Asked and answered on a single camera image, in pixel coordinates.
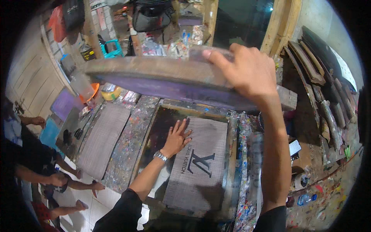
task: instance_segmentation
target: louis vuitton logo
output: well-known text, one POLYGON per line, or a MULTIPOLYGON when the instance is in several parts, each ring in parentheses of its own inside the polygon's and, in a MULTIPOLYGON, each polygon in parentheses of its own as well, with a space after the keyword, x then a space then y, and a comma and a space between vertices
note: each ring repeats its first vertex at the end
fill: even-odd
POLYGON ((210 163, 206 162, 207 160, 214 160, 214 157, 215 157, 215 153, 210 155, 210 156, 206 156, 206 157, 203 157, 203 158, 200 158, 198 157, 195 153, 194 153, 194 149, 192 149, 192 155, 191 155, 191 159, 190 159, 190 162, 188 164, 188 171, 190 171, 190 173, 193 174, 193 171, 191 170, 191 163, 195 164, 197 167, 199 167, 201 170, 203 170, 204 172, 206 172, 209 177, 211 178, 211 171, 207 171, 210 169, 210 163), (207 167, 207 170, 204 169, 203 167, 201 167, 198 163, 201 163, 203 165, 205 165, 207 167))

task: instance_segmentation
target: plastic bottle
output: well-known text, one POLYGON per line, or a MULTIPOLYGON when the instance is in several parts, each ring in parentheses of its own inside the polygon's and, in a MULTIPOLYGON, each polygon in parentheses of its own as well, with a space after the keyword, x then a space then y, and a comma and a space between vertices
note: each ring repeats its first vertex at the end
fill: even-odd
POLYGON ((317 200, 317 194, 313 194, 312 197, 309 197, 307 194, 303 194, 298 198, 298 206, 307 205, 310 201, 317 200))

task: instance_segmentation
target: plastic bag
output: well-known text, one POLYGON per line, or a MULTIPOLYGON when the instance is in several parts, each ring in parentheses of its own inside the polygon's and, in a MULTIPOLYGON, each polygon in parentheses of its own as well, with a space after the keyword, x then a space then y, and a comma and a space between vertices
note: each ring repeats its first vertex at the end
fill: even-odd
POLYGON ((60 43, 66 37, 66 28, 63 20, 62 5, 54 8, 48 26, 53 30, 54 41, 60 43))

